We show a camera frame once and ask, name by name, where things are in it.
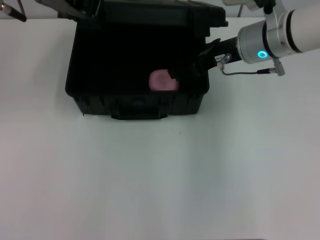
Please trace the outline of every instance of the black cable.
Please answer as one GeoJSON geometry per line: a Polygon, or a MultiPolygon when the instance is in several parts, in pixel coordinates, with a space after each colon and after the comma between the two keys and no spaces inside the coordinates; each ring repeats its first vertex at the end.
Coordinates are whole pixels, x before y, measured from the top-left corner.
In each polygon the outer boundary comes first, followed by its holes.
{"type": "Polygon", "coordinates": [[[225,76],[232,76],[232,75],[254,75],[258,74],[257,72],[253,71],[239,71],[239,72],[232,72],[232,73],[226,73],[225,71],[221,70],[222,74],[225,76]]]}
{"type": "Polygon", "coordinates": [[[232,76],[232,75],[254,75],[254,74],[271,74],[276,73],[275,68],[265,68],[260,69],[258,71],[238,71],[238,72],[232,72],[232,73],[226,73],[223,68],[220,68],[220,71],[225,76],[232,76]]]}
{"type": "Polygon", "coordinates": [[[19,8],[20,8],[20,11],[23,15],[26,15],[25,13],[25,9],[24,9],[24,6],[22,5],[22,2],[21,0],[17,0],[18,4],[19,4],[19,8]]]}
{"type": "Polygon", "coordinates": [[[244,9],[244,5],[241,4],[240,9],[239,9],[239,12],[238,12],[238,18],[241,17],[241,14],[242,14],[243,9],[244,9]]]}

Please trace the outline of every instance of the white table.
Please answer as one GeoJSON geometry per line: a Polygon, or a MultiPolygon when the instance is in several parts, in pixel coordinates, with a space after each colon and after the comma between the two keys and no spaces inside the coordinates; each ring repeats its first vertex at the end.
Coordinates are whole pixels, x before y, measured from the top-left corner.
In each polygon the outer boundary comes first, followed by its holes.
{"type": "MultiPolygon", "coordinates": [[[[260,18],[228,20],[211,40],[260,18]]],[[[319,51],[211,70],[197,115],[118,121],[65,93],[75,28],[0,21],[1,240],[319,238],[319,51]]]]}

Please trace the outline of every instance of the pink sponge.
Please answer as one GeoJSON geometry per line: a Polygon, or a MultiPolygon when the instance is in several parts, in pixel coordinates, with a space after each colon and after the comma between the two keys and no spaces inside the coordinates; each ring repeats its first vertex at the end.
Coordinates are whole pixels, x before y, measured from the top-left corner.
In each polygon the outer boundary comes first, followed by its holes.
{"type": "Polygon", "coordinates": [[[159,69],[150,74],[149,87],[152,91],[178,91],[179,83],[171,79],[168,69],[159,69]]]}

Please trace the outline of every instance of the black plastic box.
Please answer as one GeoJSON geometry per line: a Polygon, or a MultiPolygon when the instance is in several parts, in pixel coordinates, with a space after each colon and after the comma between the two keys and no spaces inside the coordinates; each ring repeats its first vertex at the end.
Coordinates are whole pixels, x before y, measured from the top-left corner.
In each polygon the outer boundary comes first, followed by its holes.
{"type": "Polygon", "coordinates": [[[190,64],[206,48],[210,27],[225,27],[225,10],[191,1],[105,1],[104,24],[78,23],[65,90],[83,114],[161,119],[196,114],[208,73],[151,91],[149,75],[190,64]]]}

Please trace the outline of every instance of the box lid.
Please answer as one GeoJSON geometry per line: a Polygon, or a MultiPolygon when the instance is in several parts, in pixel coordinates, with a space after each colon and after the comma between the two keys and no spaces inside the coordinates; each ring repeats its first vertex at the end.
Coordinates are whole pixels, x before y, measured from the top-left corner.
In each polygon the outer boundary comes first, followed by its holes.
{"type": "Polygon", "coordinates": [[[189,28],[196,37],[228,26],[222,7],[195,1],[105,0],[101,12],[100,20],[106,24],[189,28]]]}

